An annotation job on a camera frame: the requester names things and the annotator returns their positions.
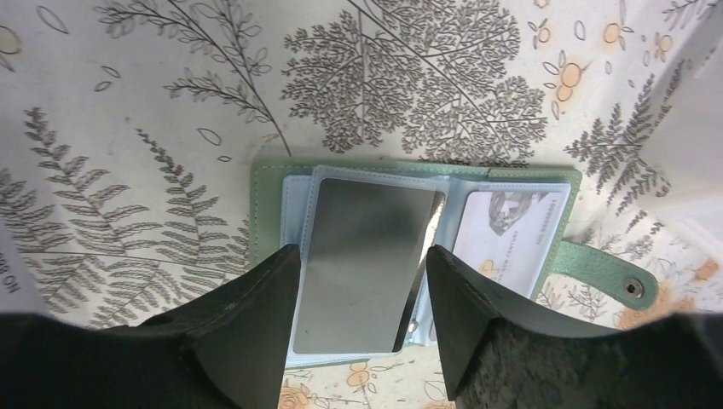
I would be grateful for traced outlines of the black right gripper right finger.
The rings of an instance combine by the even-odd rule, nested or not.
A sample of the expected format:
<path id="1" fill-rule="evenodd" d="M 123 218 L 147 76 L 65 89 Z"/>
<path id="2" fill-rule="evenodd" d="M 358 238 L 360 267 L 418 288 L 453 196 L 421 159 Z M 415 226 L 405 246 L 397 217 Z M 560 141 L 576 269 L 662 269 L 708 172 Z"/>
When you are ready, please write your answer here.
<path id="1" fill-rule="evenodd" d="M 458 408 L 719 408 L 722 317 L 617 331 L 545 308 L 436 245 L 426 257 L 448 398 Z"/>

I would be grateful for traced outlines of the white plastic card box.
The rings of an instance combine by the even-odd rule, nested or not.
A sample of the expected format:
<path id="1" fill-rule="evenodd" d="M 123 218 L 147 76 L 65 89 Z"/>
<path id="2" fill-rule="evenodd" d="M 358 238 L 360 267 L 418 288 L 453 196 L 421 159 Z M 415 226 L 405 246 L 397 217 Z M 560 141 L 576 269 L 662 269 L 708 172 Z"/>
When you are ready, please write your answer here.
<path id="1" fill-rule="evenodd" d="M 641 157 L 670 183 L 639 205 L 699 246 L 722 245 L 722 3 L 691 1 L 670 9 L 690 26 L 676 55 L 680 84 Z"/>

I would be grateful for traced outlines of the green leather card holder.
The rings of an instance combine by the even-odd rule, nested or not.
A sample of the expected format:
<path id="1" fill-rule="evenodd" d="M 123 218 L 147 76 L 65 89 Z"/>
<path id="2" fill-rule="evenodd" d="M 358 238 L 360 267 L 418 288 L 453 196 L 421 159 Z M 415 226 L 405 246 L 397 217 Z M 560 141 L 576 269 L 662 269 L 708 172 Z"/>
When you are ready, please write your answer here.
<path id="1" fill-rule="evenodd" d="M 285 245 L 301 272 L 286 364 L 333 366 L 436 342 L 425 256 L 433 245 L 529 300 L 551 275 L 644 310 L 655 277 L 565 241 L 581 173 L 561 168 L 257 158 L 249 250 Z"/>

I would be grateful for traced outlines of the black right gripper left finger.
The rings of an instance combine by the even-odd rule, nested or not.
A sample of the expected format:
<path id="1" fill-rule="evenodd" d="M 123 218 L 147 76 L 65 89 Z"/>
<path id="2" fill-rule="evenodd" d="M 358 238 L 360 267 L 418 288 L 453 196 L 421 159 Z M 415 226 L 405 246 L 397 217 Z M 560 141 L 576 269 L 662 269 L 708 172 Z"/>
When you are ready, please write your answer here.
<path id="1" fill-rule="evenodd" d="M 137 326 L 1 317 L 4 408 L 275 408 L 300 281 L 286 245 Z"/>

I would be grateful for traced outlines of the white credit card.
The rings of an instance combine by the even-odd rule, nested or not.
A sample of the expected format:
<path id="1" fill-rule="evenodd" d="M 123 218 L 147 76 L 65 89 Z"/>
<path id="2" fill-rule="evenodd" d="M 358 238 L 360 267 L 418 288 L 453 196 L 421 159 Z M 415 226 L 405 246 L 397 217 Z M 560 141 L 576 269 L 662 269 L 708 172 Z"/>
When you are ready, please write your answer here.
<path id="1" fill-rule="evenodd" d="M 478 274 L 529 297 L 566 199 L 561 192 L 472 192 L 453 254 Z"/>

